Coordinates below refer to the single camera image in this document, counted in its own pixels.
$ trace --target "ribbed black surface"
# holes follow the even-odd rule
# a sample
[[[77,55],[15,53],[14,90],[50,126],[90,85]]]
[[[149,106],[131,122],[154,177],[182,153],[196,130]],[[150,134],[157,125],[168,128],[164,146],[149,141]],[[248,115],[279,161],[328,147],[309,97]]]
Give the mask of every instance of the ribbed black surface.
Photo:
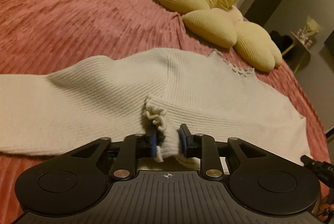
[[[137,178],[116,182],[93,208],[68,217],[26,213],[16,224],[312,224],[310,213],[288,218],[248,211],[230,197],[220,182],[209,182],[195,171],[141,171]]]

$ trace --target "silver screw head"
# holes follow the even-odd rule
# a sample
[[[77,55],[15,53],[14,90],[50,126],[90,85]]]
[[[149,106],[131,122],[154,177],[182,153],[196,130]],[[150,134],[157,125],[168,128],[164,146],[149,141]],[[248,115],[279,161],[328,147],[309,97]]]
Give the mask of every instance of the silver screw head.
[[[209,169],[205,173],[207,176],[212,178],[217,178],[222,175],[222,172],[218,169]]]
[[[118,178],[126,178],[130,175],[130,172],[126,169],[119,169],[114,172],[114,176]]]

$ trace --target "clamp jaw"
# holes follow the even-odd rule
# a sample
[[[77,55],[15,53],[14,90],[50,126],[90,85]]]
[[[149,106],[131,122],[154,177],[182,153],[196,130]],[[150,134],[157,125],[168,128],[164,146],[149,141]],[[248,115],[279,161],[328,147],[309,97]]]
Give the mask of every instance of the clamp jaw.
[[[329,195],[327,204],[334,204],[334,165],[327,162],[314,161],[313,159],[303,155],[300,160],[304,167],[311,170],[318,179],[329,187]],[[334,212],[326,208],[320,215],[327,217],[325,223],[334,223]]]
[[[200,171],[137,171],[139,158],[156,154],[156,127],[29,168],[16,181],[25,212],[15,223],[320,223],[310,214],[320,194],[310,170],[238,138],[193,135],[185,124],[179,136]]]

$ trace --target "yellow table leg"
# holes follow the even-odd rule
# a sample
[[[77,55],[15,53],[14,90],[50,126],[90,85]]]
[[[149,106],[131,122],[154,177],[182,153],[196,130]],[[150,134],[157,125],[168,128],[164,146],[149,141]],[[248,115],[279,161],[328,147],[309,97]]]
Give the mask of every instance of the yellow table leg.
[[[290,51],[295,46],[295,43],[293,42],[285,51],[283,51],[282,56],[285,55],[288,51]]]
[[[303,60],[304,60],[304,58],[305,58],[306,53],[307,53],[307,51],[304,52],[304,54],[303,54],[303,56],[301,57],[301,59],[300,59],[298,65],[297,65],[296,68],[294,69],[293,74],[296,74],[296,72],[298,71],[300,65],[302,64],[302,62],[303,62]]]

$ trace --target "bed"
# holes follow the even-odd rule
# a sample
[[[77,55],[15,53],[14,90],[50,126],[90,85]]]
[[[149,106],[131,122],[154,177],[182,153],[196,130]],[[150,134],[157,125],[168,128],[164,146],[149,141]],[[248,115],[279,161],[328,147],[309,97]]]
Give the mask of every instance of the bed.
[[[219,49],[238,67],[249,67],[233,48],[213,46],[187,31],[181,16],[157,0],[0,0],[0,73],[47,74],[93,55],[120,59],[154,47],[208,55]],[[320,120],[283,63],[257,77],[286,95],[307,118],[307,139],[314,159],[329,162]],[[0,223],[21,213],[16,178],[47,157],[0,155]],[[322,194],[328,189],[322,185]]]

